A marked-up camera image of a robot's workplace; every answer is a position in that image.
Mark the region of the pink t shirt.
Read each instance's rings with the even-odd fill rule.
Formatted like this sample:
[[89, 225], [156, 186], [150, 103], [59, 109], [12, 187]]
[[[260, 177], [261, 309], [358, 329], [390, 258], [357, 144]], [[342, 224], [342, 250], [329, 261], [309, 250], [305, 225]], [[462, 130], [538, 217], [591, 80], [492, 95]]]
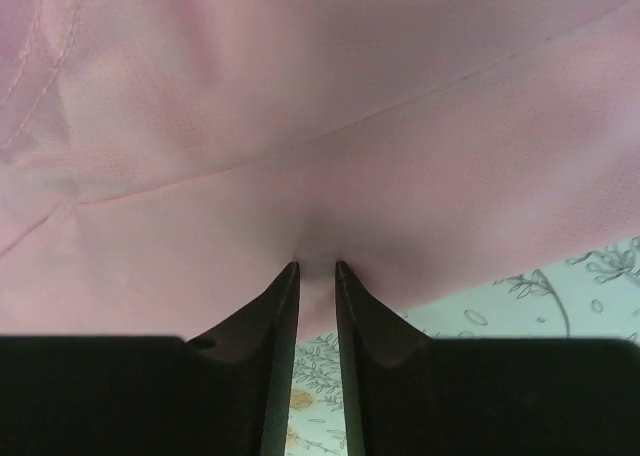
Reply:
[[1, 329], [406, 309], [639, 231], [639, 0], [1, 0]]

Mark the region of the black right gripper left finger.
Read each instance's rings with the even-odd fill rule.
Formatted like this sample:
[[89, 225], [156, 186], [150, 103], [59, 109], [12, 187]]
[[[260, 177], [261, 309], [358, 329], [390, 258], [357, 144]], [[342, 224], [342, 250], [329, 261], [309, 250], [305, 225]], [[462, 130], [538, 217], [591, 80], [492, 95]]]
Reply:
[[172, 336], [5, 336], [5, 455], [281, 455], [300, 268], [210, 330]]

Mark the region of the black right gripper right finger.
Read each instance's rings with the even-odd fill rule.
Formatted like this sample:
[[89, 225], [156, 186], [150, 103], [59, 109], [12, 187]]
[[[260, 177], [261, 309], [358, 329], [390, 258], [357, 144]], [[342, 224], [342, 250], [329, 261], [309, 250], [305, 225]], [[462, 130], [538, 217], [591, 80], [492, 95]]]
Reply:
[[344, 262], [335, 303], [352, 455], [635, 455], [639, 349], [620, 339], [431, 338]]

